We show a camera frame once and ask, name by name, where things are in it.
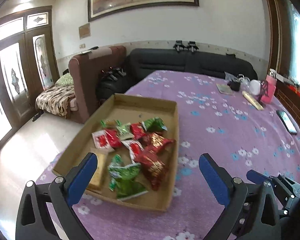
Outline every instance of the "red snack packet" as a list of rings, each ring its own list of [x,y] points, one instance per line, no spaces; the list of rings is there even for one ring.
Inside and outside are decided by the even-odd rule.
[[[154,154],[158,154],[167,146],[167,144],[174,142],[173,139],[164,138],[156,133],[152,133],[149,136],[151,139],[151,144],[149,144],[145,150],[151,151]]]
[[[116,130],[105,129],[105,131],[109,144],[112,148],[119,148],[122,146]]]
[[[111,147],[105,130],[100,130],[97,132],[94,132],[92,134],[94,145],[97,149],[109,149],[113,151],[113,148]]]
[[[141,163],[141,169],[144,176],[150,181],[151,188],[157,191],[167,173],[165,164],[156,154],[147,150],[144,150],[141,154],[137,155],[134,161]]]
[[[142,136],[145,136],[145,130],[143,130],[143,127],[141,123],[133,123],[130,125],[131,133],[134,135],[134,140],[140,139]]]
[[[132,163],[135,163],[134,159],[136,158],[137,155],[139,155],[143,151],[142,145],[135,140],[126,140],[126,141],[122,141],[122,143],[129,149]]]

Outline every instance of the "tiled floor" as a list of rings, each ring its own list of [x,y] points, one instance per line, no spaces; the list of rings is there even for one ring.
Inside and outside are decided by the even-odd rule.
[[[36,180],[82,125],[43,114],[26,123],[0,151],[0,230],[15,239],[19,202],[25,184]],[[57,228],[62,239],[64,232]]]

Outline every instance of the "frosted glass window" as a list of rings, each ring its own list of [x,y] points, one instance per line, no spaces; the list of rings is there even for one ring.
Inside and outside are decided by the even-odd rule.
[[[23,30],[23,17],[6,22],[0,25],[0,41]]]
[[[28,15],[27,29],[49,24],[48,18],[48,12]]]

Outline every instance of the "smartphone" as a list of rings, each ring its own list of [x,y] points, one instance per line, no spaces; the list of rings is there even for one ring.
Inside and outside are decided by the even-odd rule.
[[[288,115],[287,115],[286,112],[277,110],[277,115],[279,116],[279,118],[281,119],[281,121],[283,122],[284,126],[286,127],[287,131],[290,134],[297,134],[297,130],[293,126],[293,123],[289,119],[289,117],[288,117]]]

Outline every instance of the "snack packet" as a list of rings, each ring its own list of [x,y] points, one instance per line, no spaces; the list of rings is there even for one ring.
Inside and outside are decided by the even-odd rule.
[[[158,190],[167,173],[165,164],[156,154],[147,150],[137,155],[135,162],[141,163],[143,174],[150,181],[151,188],[155,191]]]
[[[108,170],[110,167],[118,167],[118,166],[123,166],[123,161],[121,159],[121,156],[119,154],[116,154],[112,159],[111,159],[111,163],[109,164],[108,166]],[[115,178],[112,177],[111,178],[111,181],[109,183],[109,189],[111,191],[114,191],[115,189],[115,186],[116,186],[116,181],[115,181]]]
[[[131,161],[132,163],[135,163],[135,157],[143,151],[142,145],[135,140],[126,140],[122,141],[122,143],[129,149]]]
[[[109,172],[116,181],[117,200],[128,200],[148,192],[141,183],[133,180],[139,174],[140,169],[140,163],[129,164],[125,167],[109,167]]]
[[[105,129],[108,142],[112,148],[119,148],[122,146],[122,143],[118,137],[117,130]]]
[[[149,137],[150,137],[151,142],[145,148],[145,150],[148,150],[154,154],[158,154],[160,151],[162,151],[167,146],[167,144],[174,142],[173,139],[167,139],[156,133],[150,134]]]
[[[154,117],[143,121],[142,126],[147,132],[161,132],[163,130],[168,130],[167,127],[164,125],[162,119],[159,117]]]
[[[97,149],[108,149],[109,152],[114,151],[114,149],[110,146],[105,130],[92,133],[92,138]]]
[[[125,201],[147,193],[147,189],[141,183],[134,180],[116,179],[117,200]]]
[[[103,128],[112,128],[114,129],[116,126],[120,126],[121,122],[119,120],[101,120],[100,121]]]
[[[130,125],[131,123],[117,126],[119,138],[121,141],[133,138],[133,134],[130,133]]]
[[[143,130],[141,123],[133,123],[130,126],[130,130],[131,130],[131,133],[134,135],[134,138],[133,138],[134,140],[138,140],[141,137],[146,135],[145,130]]]

